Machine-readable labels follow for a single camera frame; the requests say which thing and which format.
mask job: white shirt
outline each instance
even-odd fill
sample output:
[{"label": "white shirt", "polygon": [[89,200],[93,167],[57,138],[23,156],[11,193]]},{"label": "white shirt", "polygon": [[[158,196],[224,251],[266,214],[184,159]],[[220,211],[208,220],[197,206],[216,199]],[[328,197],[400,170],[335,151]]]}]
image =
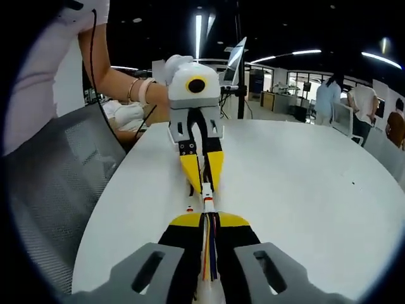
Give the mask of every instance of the white shirt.
[{"label": "white shirt", "polygon": [[[109,0],[98,1],[95,9],[97,25],[107,23]],[[32,46],[11,93],[3,155],[13,152],[56,117],[53,100],[56,72],[72,40],[93,27],[93,18],[89,12],[75,22],[68,22],[62,11]]]},{"label": "white shirt", "polygon": [[359,111],[356,113],[357,118],[362,122],[372,125],[367,115],[371,114],[373,110],[373,99],[374,96],[377,96],[374,89],[358,84],[349,94],[352,96],[354,104],[359,108]]}]

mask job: person standing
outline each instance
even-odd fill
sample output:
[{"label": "person standing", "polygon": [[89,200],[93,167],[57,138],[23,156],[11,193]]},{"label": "person standing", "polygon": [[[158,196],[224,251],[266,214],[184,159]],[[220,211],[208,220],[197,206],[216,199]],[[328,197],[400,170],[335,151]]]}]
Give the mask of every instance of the person standing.
[{"label": "person standing", "polygon": [[405,140],[404,102],[398,98],[395,106],[396,110],[388,117],[385,133],[389,140],[400,148]]},{"label": "person standing", "polygon": [[343,76],[335,73],[316,90],[316,125],[330,125],[333,115],[333,103],[340,102],[342,83]]},{"label": "person standing", "polygon": [[353,109],[353,135],[363,138],[361,145],[363,147],[375,121],[375,112],[378,108],[377,94],[373,88],[358,84],[347,94],[347,100]]}]

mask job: white cloth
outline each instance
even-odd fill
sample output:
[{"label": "white cloth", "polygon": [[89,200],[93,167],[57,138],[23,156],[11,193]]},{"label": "white cloth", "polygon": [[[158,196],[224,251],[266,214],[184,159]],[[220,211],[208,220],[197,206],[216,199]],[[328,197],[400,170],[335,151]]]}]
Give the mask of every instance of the white cloth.
[{"label": "white cloth", "polygon": [[120,131],[136,132],[144,119],[144,110],[140,103],[120,104],[117,100],[108,101],[103,105],[108,119],[115,118]]},{"label": "white cloth", "polygon": [[374,89],[358,84],[349,94],[352,96],[354,104],[359,108],[359,111],[356,113],[357,118],[362,122],[372,125],[367,115],[371,114],[373,110],[373,98],[377,96]]},{"label": "white cloth", "polygon": [[323,81],[322,85],[316,90],[316,114],[321,113],[323,116],[332,116],[333,104],[340,101],[341,88],[333,81],[327,86],[328,80]]},{"label": "white cloth", "polygon": [[[109,0],[95,7],[97,25],[108,20]],[[75,22],[67,22],[61,12],[41,33],[23,65],[8,105],[3,155],[14,151],[56,117],[53,84],[58,67],[73,39],[93,27],[89,11]]]}]

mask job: white table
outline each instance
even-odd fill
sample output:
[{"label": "white table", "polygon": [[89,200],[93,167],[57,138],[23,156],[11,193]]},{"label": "white table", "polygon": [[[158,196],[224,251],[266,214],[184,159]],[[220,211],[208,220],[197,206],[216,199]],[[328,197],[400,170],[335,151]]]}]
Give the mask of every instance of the white table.
[{"label": "white table", "polygon": [[[308,270],[325,292],[353,300],[382,275],[405,223],[405,194],[363,148],[328,127],[259,120],[225,121],[219,210],[250,221]],[[201,210],[159,123],[129,152],[85,230],[73,292],[108,280],[111,268],[157,242],[187,205]]]}]

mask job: bracelet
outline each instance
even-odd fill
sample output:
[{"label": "bracelet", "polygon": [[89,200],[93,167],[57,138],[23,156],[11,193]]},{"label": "bracelet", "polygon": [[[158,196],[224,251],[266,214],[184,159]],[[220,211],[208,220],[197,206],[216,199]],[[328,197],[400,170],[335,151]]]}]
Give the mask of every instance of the bracelet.
[{"label": "bracelet", "polygon": [[129,89],[128,89],[128,102],[129,103],[133,103],[134,101],[131,99],[131,91],[132,91],[132,88],[134,87],[134,84],[137,82],[139,80],[139,78],[136,78],[132,83],[131,83],[131,85],[129,86]]},{"label": "bracelet", "polygon": [[143,81],[143,83],[139,87],[138,91],[138,99],[142,105],[146,105],[148,102],[146,101],[146,92],[152,82],[156,82],[153,78],[148,78]]}]

